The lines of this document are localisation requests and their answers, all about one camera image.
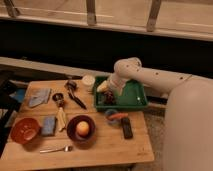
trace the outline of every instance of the brown bowl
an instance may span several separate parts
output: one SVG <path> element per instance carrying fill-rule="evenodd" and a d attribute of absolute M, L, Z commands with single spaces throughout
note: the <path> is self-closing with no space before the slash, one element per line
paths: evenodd
<path fill-rule="evenodd" d="M 11 130 L 11 138 L 19 144 L 30 142 L 39 133 L 40 126 L 33 118 L 18 121 Z"/>
<path fill-rule="evenodd" d="M 76 132 L 76 126 L 81 121 L 85 121 L 89 124 L 89 132 L 84 137 L 78 135 L 78 133 Z M 92 138 L 94 137 L 94 134 L 95 134 L 95 122 L 89 116 L 78 115 L 72 118 L 68 123 L 67 135 L 74 143 L 77 144 L 89 143 L 90 140 L 92 140 Z"/>

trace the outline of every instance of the black wall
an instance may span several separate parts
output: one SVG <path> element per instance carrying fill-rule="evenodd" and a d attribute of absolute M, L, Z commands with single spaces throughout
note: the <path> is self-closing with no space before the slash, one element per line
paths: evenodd
<path fill-rule="evenodd" d="M 213 42 L 0 20 L 0 56 L 113 71 L 120 58 L 213 78 Z"/>

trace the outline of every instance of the green tray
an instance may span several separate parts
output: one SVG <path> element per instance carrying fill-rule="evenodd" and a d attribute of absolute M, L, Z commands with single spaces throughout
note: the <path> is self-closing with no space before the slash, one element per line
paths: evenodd
<path fill-rule="evenodd" d="M 131 80 L 126 83 L 121 96 L 115 95 L 115 105 L 104 104 L 104 95 L 103 93 L 97 92 L 97 87 L 106 79 L 107 77 L 97 76 L 93 87 L 94 106 L 98 111 L 107 109 L 135 111 L 141 110 L 147 106 L 148 101 L 144 92 L 144 87 L 141 83 L 135 80 Z"/>

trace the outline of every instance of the white cup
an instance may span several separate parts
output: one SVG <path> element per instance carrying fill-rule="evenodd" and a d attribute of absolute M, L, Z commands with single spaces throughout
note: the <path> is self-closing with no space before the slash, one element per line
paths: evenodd
<path fill-rule="evenodd" d="M 85 76 L 83 76 L 81 81 L 82 81 L 86 91 L 92 92 L 92 89 L 93 89 L 93 86 L 95 83 L 95 77 L 92 75 L 85 75 Z"/>

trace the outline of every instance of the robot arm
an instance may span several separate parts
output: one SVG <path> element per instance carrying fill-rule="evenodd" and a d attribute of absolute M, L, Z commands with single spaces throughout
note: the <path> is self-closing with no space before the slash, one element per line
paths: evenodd
<path fill-rule="evenodd" d="M 191 74 L 143 68 L 141 61 L 133 57 L 115 63 L 114 73 L 108 79 L 108 86 L 121 93 L 126 81 L 134 79 L 161 93 L 169 94 L 178 85 L 194 78 L 205 79 Z"/>
<path fill-rule="evenodd" d="M 213 170 L 213 80 L 142 68 L 138 58 L 115 63 L 110 89 L 122 91 L 134 79 L 169 98 L 165 113 L 164 171 Z"/>

